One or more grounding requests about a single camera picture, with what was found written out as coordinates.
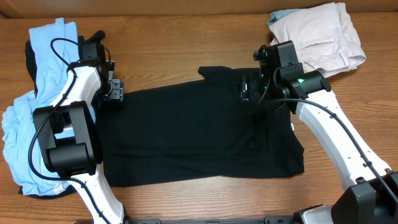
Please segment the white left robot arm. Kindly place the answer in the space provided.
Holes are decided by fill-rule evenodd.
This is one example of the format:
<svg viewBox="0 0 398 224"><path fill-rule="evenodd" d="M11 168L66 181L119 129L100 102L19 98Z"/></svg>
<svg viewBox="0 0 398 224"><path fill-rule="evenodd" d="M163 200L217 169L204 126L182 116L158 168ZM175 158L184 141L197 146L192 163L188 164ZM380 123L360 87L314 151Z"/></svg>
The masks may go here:
<svg viewBox="0 0 398 224"><path fill-rule="evenodd" d="M68 80L50 106L33 112L35 134L30 146L39 144L45 167L57 173L80 195L93 223L129 223L124 205L113 194L104 176L103 148L89 107L120 105L124 84L114 75L115 62L99 41L78 46L79 60L67 63Z"/></svg>

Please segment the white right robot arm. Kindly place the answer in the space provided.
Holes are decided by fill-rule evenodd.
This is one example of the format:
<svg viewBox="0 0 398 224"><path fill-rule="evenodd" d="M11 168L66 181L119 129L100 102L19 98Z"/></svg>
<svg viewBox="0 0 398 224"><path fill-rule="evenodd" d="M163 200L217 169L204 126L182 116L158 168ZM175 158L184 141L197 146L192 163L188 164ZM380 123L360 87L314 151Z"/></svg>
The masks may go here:
<svg viewBox="0 0 398 224"><path fill-rule="evenodd" d="M259 74L243 75L241 99L257 111L287 104L314 133L338 172L343 195L333 205L316 205L265 223L397 224L397 172L363 140L341 109L323 72L305 72L294 43L263 45L253 53Z"/></svg>

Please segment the black t-shirt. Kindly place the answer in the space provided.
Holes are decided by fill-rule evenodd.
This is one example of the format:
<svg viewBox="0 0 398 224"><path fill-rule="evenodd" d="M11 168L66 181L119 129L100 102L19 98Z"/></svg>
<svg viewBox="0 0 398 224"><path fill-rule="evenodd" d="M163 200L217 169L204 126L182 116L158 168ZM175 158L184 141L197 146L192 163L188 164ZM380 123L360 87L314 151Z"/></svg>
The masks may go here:
<svg viewBox="0 0 398 224"><path fill-rule="evenodd" d="M304 149L287 105L260 110L243 101L243 75L256 68L200 67L201 80L125 95L120 107L97 110L104 174L113 187L212 176L293 177Z"/></svg>

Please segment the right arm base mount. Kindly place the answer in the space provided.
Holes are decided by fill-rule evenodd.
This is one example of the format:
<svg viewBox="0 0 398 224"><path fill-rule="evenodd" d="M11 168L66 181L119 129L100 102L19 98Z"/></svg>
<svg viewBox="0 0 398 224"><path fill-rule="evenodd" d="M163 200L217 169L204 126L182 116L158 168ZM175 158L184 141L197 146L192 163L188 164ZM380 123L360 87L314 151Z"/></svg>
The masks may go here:
<svg viewBox="0 0 398 224"><path fill-rule="evenodd" d="M331 206L317 205L294 213L292 223L296 224L333 224Z"/></svg>

